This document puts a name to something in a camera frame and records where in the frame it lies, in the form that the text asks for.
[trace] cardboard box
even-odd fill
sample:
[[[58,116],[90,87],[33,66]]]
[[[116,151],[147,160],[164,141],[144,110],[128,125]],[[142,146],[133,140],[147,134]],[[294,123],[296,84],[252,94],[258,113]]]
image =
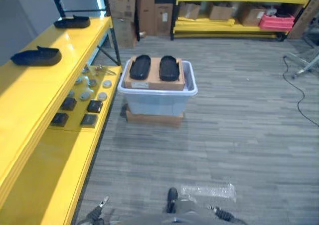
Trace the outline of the cardboard box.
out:
[[[266,8],[253,3],[244,3],[238,11],[238,21],[244,26],[258,26]]]
[[[134,22],[135,0],[109,0],[112,18]]]
[[[197,19],[199,10],[200,5],[198,4],[181,2],[179,6],[178,17]]]
[[[174,0],[155,0],[155,35],[169,35]]]
[[[128,120],[128,123],[154,124],[154,125],[163,125],[163,126],[179,128],[184,119],[184,114],[182,113],[178,117],[132,114],[129,108],[127,108],[126,118]]]
[[[163,81],[160,79],[160,59],[151,58],[151,67],[149,75],[145,80],[135,80],[130,78],[130,69],[132,62],[136,57],[132,57],[128,66],[127,74],[125,75],[124,85],[126,88],[133,89],[157,89],[157,90],[183,90],[185,86],[184,71],[181,59],[178,60],[179,65],[179,78],[176,81]]]
[[[134,23],[127,19],[114,18],[113,27],[119,48],[134,48],[136,46],[137,39]],[[114,48],[111,40],[111,33],[109,33],[109,38],[111,47]]]
[[[233,14],[233,6],[229,2],[212,2],[209,5],[209,19],[229,20]]]
[[[137,0],[140,32],[145,31],[147,35],[155,35],[155,1]]]

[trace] clear plastic storage bin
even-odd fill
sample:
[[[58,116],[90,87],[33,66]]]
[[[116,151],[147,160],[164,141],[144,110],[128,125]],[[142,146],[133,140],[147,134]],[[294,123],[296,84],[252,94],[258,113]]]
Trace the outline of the clear plastic storage bin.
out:
[[[182,61],[185,87],[181,91],[127,89],[124,87],[124,78],[128,65],[129,61],[127,61],[121,76],[118,91],[124,94],[133,114],[179,116],[185,110],[189,97],[197,94],[194,72],[189,61]]]

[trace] black square part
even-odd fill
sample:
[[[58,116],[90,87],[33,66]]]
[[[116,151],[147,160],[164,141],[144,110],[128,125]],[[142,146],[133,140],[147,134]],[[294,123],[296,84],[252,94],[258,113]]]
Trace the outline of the black square part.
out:
[[[62,110],[73,110],[76,105],[75,98],[65,98],[61,105]]]
[[[56,113],[51,121],[51,126],[64,127],[69,116],[66,113]]]
[[[100,113],[102,106],[103,106],[103,103],[101,101],[91,100],[88,105],[87,111],[91,113]]]
[[[98,116],[96,114],[85,114],[81,126],[85,128],[95,128]]]

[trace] white wall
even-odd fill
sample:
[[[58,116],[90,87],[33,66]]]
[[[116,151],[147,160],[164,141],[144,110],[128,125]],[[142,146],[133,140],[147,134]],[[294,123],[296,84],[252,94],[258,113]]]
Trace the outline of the white wall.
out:
[[[61,0],[64,9],[98,9],[96,0]],[[99,12],[67,16],[100,16]],[[60,14],[53,0],[0,0],[0,65],[46,30]]]
[[[37,35],[47,29],[60,15],[53,0],[19,0]]]
[[[0,65],[36,36],[19,0],[0,0]]]

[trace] gray carpet floor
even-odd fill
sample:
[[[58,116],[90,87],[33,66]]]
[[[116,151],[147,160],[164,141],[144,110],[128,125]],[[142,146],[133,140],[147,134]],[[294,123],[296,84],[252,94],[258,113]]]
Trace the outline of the gray carpet floor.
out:
[[[236,202],[206,202],[250,225],[318,225],[319,130],[297,111],[302,95],[282,77],[283,55],[307,49],[301,40],[164,37],[121,49],[122,64],[140,54],[190,61],[198,94],[179,129],[128,124],[125,98],[116,94],[74,222],[105,195],[111,199],[103,216],[125,220],[161,213],[172,186],[232,184]],[[288,63],[290,78],[299,68]],[[95,64],[111,63],[99,52]],[[293,82],[306,94],[302,111],[318,122],[318,74]]]

